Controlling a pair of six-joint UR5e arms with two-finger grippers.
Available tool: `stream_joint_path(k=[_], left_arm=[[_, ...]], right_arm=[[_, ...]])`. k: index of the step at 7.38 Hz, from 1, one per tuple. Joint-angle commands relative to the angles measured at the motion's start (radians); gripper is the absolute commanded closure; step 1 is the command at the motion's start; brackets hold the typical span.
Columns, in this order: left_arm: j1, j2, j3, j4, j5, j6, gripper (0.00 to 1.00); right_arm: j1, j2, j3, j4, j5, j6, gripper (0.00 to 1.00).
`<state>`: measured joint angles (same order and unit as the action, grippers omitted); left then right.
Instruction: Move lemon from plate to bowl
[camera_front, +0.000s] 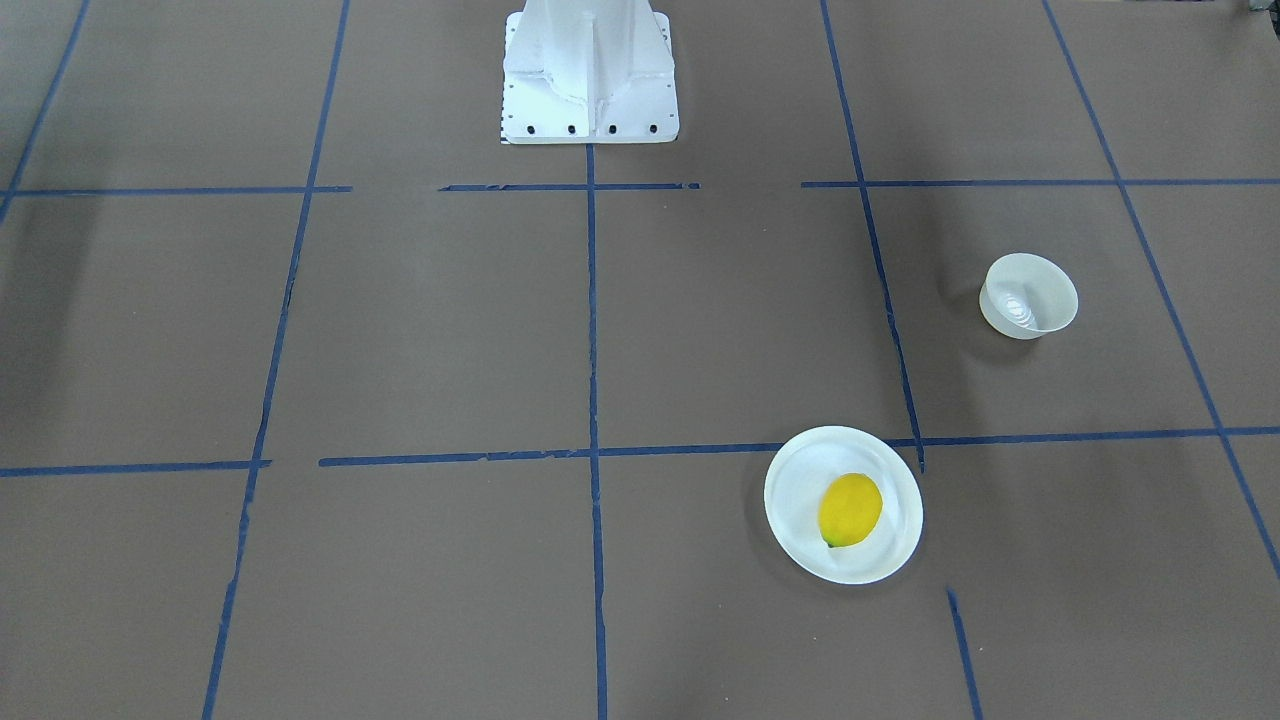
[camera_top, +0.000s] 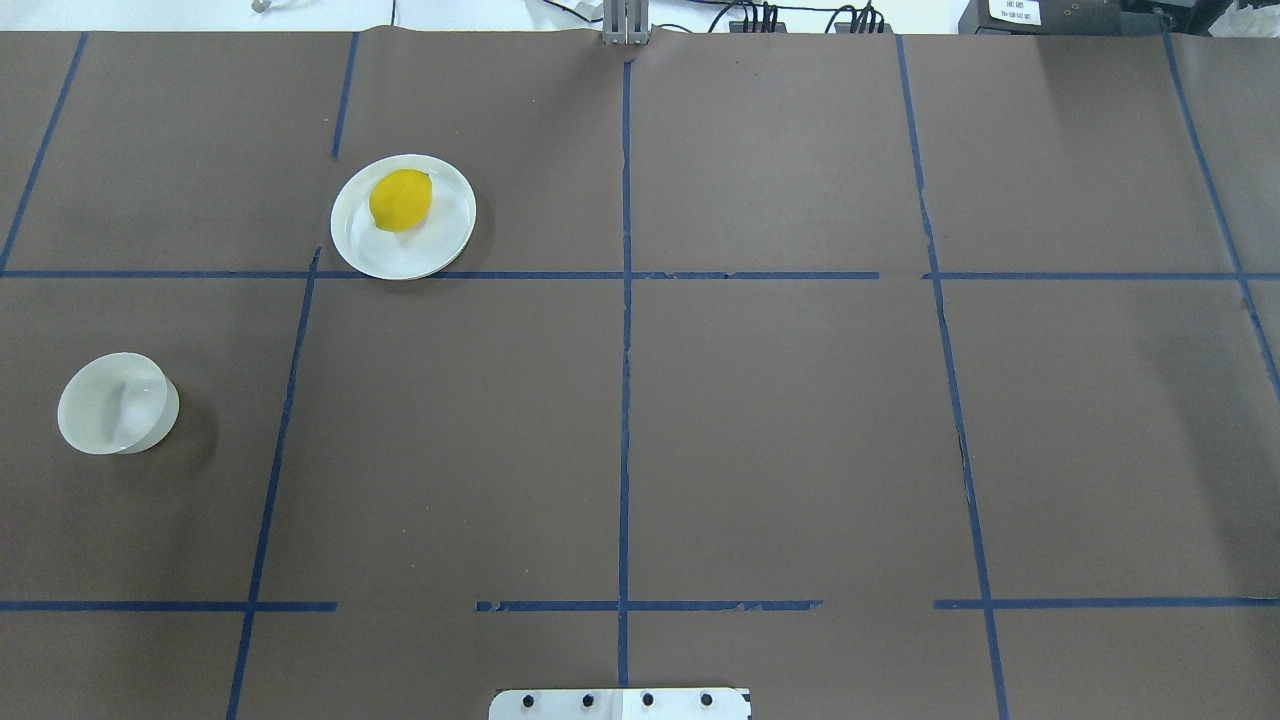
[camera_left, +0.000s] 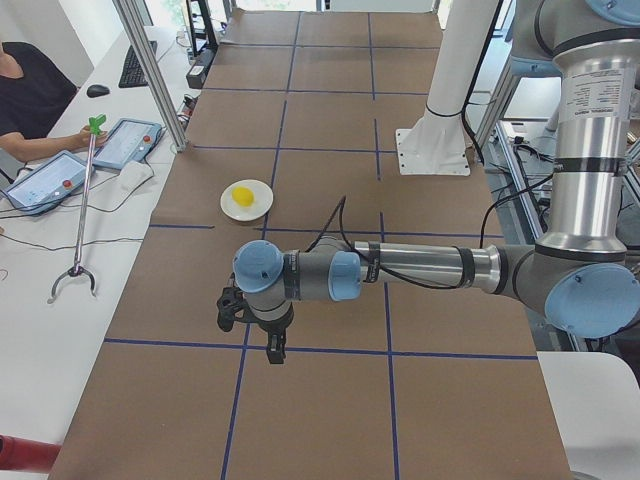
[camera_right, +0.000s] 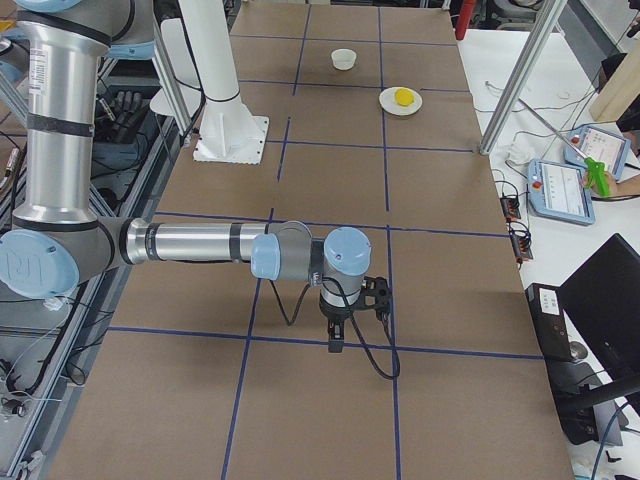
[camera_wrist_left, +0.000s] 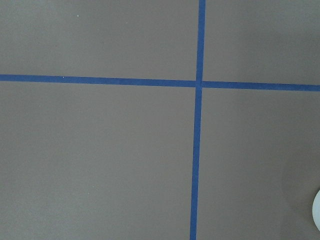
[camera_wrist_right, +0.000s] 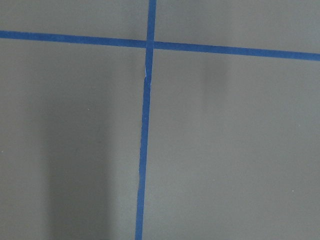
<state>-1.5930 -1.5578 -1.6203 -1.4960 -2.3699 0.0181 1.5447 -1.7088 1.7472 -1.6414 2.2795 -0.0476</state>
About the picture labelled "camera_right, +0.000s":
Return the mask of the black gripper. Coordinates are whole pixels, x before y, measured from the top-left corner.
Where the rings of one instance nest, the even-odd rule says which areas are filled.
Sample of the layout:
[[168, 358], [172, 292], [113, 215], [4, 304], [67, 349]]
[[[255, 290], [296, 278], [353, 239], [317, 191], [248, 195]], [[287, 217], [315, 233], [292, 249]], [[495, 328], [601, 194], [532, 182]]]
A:
[[319, 306], [328, 322], [328, 352], [337, 353], [344, 346], [344, 324], [353, 313], [351, 306], [335, 306], [320, 298]]

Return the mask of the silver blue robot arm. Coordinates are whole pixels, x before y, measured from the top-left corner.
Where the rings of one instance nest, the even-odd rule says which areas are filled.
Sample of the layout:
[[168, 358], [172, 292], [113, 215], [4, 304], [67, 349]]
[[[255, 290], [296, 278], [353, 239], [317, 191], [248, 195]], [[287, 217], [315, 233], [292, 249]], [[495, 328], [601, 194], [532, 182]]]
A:
[[1, 279], [32, 299], [55, 298], [95, 275], [146, 261], [247, 263], [270, 281], [319, 286], [328, 348], [364, 294], [371, 245], [358, 229], [314, 238], [299, 222], [149, 223], [89, 207], [99, 60], [155, 52], [149, 1], [22, 1], [30, 43], [26, 197], [1, 238]]

